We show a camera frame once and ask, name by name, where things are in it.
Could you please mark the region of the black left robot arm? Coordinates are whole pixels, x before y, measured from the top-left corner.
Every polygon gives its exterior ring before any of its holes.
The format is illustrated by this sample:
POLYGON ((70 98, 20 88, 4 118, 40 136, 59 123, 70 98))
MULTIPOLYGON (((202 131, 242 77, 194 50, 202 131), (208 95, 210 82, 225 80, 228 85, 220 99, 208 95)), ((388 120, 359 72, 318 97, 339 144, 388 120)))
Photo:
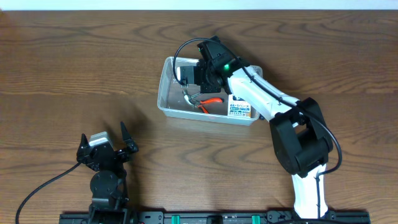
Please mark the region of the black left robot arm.
POLYGON ((90 181, 92 192, 88 223, 137 223, 136 212, 127 208, 127 172, 124 163, 139 151, 137 144, 121 123, 121 134, 125 147, 115 150, 106 132, 92 135, 87 139, 81 135, 76 160, 95 171, 90 181))

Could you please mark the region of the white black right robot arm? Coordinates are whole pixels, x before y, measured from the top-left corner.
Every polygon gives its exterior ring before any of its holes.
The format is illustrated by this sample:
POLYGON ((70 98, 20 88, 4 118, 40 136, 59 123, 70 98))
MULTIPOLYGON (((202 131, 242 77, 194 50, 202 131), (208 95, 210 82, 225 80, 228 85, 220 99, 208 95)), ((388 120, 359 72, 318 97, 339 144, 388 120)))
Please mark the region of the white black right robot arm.
POLYGON ((300 101, 265 81, 250 64, 235 55, 217 36, 196 38, 202 58, 193 66, 172 62, 176 81, 198 85, 200 92, 225 91, 248 102, 269 122, 275 155, 292 176, 294 211, 303 219, 321 219, 325 202, 323 175, 333 136, 325 125, 318 103, 300 101))

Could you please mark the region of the small black handled hammer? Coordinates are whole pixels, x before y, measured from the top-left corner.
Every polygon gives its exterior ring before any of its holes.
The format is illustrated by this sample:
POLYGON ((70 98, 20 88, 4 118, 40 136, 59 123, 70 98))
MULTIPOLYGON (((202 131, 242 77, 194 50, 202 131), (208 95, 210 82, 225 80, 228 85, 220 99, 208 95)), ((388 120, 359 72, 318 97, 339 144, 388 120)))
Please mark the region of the small black handled hammer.
POLYGON ((192 107, 197 107, 200 104, 200 102, 198 100, 196 100, 195 98, 202 95, 202 93, 196 93, 196 94, 190 95, 187 90, 183 90, 182 93, 183 93, 184 100, 186 101, 186 103, 188 105, 190 105, 192 107))

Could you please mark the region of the blue white screwdriver box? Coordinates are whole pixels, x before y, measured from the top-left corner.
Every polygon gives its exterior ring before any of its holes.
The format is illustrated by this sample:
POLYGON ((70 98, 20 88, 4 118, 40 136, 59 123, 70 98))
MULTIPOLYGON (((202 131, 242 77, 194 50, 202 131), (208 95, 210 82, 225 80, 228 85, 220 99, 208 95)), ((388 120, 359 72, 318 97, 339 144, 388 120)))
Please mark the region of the blue white screwdriver box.
POLYGON ((234 95, 228 95, 228 116, 251 118, 251 105, 234 95))

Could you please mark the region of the clear plastic container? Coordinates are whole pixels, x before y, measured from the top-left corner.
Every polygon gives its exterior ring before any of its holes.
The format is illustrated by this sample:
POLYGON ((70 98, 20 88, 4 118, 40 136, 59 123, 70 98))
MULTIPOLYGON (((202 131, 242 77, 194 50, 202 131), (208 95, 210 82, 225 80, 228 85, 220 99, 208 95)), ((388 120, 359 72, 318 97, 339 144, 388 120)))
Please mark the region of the clear plastic container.
POLYGON ((189 85, 188 87, 182 87, 175 80, 172 71, 173 57, 165 59, 164 67, 159 83, 159 93, 157 99, 157 106, 164 112, 166 116, 183 119, 193 119, 199 121, 209 121, 214 123, 226 123, 226 124, 238 124, 249 126, 254 121, 258 120, 261 114, 256 111, 253 107, 250 108, 249 115, 246 116, 230 116, 228 114, 229 107, 232 103, 229 103, 229 99, 233 99, 224 91, 219 93, 209 93, 200 95, 200 87, 197 85, 189 85), (183 91, 186 90, 188 95, 192 95, 195 100, 209 100, 210 98, 221 98, 222 103, 211 103, 204 106, 207 110, 204 113, 201 109, 189 105, 186 101, 186 97, 183 91))

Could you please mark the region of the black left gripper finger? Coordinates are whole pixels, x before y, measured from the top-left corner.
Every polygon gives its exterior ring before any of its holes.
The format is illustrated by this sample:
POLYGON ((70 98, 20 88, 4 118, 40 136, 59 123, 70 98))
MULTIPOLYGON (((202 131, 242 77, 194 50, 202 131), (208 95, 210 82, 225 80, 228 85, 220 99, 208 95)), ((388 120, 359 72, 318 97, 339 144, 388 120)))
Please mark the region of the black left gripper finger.
POLYGON ((125 143, 126 147, 124 148, 128 153, 135 153, 139 151, 139 148, 136 142, 133 140, 132 136, 130 135, 129 131, 127 130, 126 125, 123 121, 120 122, 121 124, 121 134, 123 142, 125 143))
POLYGON ((78 146, 77 155, 84 156, 86 151, 90 148, 86 135, 81 135, 80 145, 78 146))

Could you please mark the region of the red handled pliers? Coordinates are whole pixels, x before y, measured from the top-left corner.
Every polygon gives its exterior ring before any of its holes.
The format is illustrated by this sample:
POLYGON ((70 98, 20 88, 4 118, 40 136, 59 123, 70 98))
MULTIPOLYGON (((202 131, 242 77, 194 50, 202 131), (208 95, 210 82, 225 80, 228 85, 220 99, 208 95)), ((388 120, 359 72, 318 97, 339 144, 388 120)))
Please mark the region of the red handled pliers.
POLYGON ((224 99, 222 99, 222 98, 210 98, 207 100, 196 101, 194 104, 194 107, 200 109, 203 113, 208 114, 209 112, 205 108, 205 105, 213 104, 213 103, 223 103, 223 102, 224 102, 224 99))

